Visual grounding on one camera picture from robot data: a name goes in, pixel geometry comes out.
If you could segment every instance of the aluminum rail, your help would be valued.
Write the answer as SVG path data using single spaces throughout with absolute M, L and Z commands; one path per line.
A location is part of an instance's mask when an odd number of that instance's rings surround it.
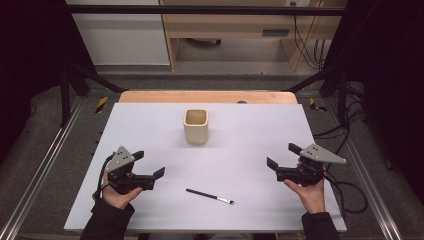
M 333 100 L 325 100 L 326 105 L 333 117 L 333 120 L 338 124 L 337 114 L 336 114 L 336 103 Z M 358 177 L 358 180 L 364 189 L 365 194 L 367 195 L 369 204 L 374 212 L 375 217 L 380 225 L 380 228 L 388 240 L 401 240 L 402 236 L 400 235 L 399 229 L 396 226 L 395 221 L 393 220 L 389 209 L 384 203 L 383 198 L 380 195 L 377 187 L 374 184 L 374 181 L 371 178 L 371 175 L 368 173 L 361 156 L 353 144 L 352 139 L 348 136 L 346 141 L 346 148 L 351 156 L 350 163 L 352 163 L 353 170 Z
M 13 240 L 20 227 L 22 226 L 25 217 L 27 216 L 29 210 L 31 209 L 32 204 L 34 203 L 38 193 L 43 186 L 47 175 L 53 166 L 57 155 L 59 154 L 60 149 L 62 148 L 63 143 L 65 142 L 79 111 L 84 102 L 84 97 L 77 97 L 73 109 L 72 115 L 67 124 L 64 127 L 61 127 L 53 140 L 53 143 L 50 145 L 49 150 L 44 156 L 43 161 L 37 169 L 34 177 L 31 180 L 31 183 L 28 185 L 25 193 L 23 194 L 21 200 L 19 201 L 17 207 L 13 211 L 12 215 L 3 226 L 0 231 L 0 240 Z
M 155 6 L 155 5 L 45 5 L 45 11 L 90 14 L 207 14 L 207 15 L 296 15 L 345 16 L 364 10 L 313 7 L 253 6 Z

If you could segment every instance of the black sleeve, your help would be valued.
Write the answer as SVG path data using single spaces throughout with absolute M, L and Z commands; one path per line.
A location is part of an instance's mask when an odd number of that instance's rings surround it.
M 302 216 L 303 230 L 307 240 L 338 240 L 339 235 L 328 212 Z
M 93 215 L 81 235 L 81 240 L 124 239 L 128 223 L 134 213 L 131 204 L 122 210 L 99 199 L 91 210 Z

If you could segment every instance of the floor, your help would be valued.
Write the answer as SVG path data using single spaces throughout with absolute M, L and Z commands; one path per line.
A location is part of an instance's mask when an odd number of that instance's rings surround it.
M 174 72 L 166 67 L 120 66 L 99 67 L 106 79 L 129 89 L 228 89 L 283 90 L 306 79 L 317 70 L 302 66 L 297 72 L 289 69 L 278 40 L 222 40 L 219 46 L 210 42 L 182 41 Z M 73 199 L 87 170 L 96 144 L 107 122 L 113 103 L 119 94 L 112 93 L 88 80 L 91 92 L 76 97 L 72 103 L 80 106 L 70 131 L 57 139 L 61 132 L 60 89 L 52 88 L 34 97 L 33 115 L 0 169 L 0 239 L 66 239 L 78 234 L 63 230 Z M 321 133 L 338 125 L 334 118 L 336 96 L 321 98 L 316 91 L 320 82 L 299 92 L 297 98 L 304 106 L 311 131 Z M 95 113 L 101 97 L 108 101 L 101 113 Z M 311 97 L 317 108 L 310 107 Z M 339 154 L 355 159 L 346 167 L 334 166 L 332 172 L 339 181 L 361 186 L 370 180 L 368 209 L 361 214 L 346 215 L 348 231 L 342 239 L 424 239 L 424 207 L 409 188 L 402 174 L 386 168 L 361 105 L 348 97 L 352 123 L 348 141 Z M 343 131 L 316 138 L 316 142 L 336 151 L 342 143 Z M 57 143 L 51 153 L 52 143 Z M 366 176 L 358 177 L 358 169 Z M 364 206 L 361 194 L 352 187 L 341 187 L 347 209 Z M 12 230 L 5 226 L 16 223 Z M 391 230 L 385 224 L 393 224 Z M 280 239 L 299 239 L 295 233 L 280 234 Z

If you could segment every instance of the white cabinet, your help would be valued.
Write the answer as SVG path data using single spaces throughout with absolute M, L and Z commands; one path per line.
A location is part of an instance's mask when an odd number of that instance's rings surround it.
M 68 4 L 158 5 L 157 0 L 66 0 Z M 169 65 L 160 14 L 73 14 L 94 65 Z

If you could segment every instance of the gray floor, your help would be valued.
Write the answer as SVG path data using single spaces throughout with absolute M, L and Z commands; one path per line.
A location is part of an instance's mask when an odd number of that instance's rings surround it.
M 178 53 L 177 70 L 170 72 L 161 68 L 146 67 L 142 74 L 137 69 L 103 68 L 105 78 L 130 89 L 240 89 L 240 90 L 281 90 L 307 78 L 314 70 L 306 69 L 291 72 L 278 41 L 235 41 L 223 40 L 221 46 L 210 43 L 182 42 Z M 77 235 L 63 230 L 64 223 L 78 193 L 85 172 L 88 169 L 96 142 L 107 122 L 113 103 L 119 94 L 105 90 L 89 80 L 92 88 L 88 97 L 72 97 L 73 102 L 82 100 L 81 110 L 60 146 L 57 158 L 48 169 L 42 188 L 30 203 L 22 225 L 18 226 L 19 236 L 37 235 L 32 239 L 46 239 L 46 235 L 61 235 L 55 239 Z M 321 112 L 309 108 L 310 96 L 318 106 L 329 109 L 335 103 L 334 98 L 321 99 L 314 89 L 319 83 L 308 87 L 298 94 L 303 104 L 313 133 L 320 133 L 336 126 L 330 111 Z M 109 99 L 101 113 L 95 113 L 101 97 Z M 52 88 L 33 98 L 34 115 L 28 120 L 25 129 L 0 169 L 0 224 L 4 226 L 13 214 L 32 177 L 43 161 L 59 129 L 61 105 L 59 88 Z M 351 113 L 360 108 L 353 104 Z M 351 124 L 350 140 L 360 155 L 361 161 L 370 173 L 376 190 L 381 194 L 387 209 L 403 239 L 424 239 L 424 207 L 401 173 L 386 169 L 381 153 L 370 126 L 360 116 Z M 316 142 L 335 151 L 342 137 L 316 139 Z M 342 148 L 340 156 L 349 160 L 351 154 L 347 146 Z M 333 166 L 331 172 L 339 181 L 355 183 L 360 181 L 354 167 Z M 345 205 L 348 209 L 363 206 L 361 196 L 354 189 L 342 187 L 345 193 Z M 377 220 L 376 209 L 368 208 L 362 214 L 347 214 L 348 231 L 342 233 L 343 239 L 386 239 Z M 296 234 L 283 234 L 281 239 L 298 239 Z

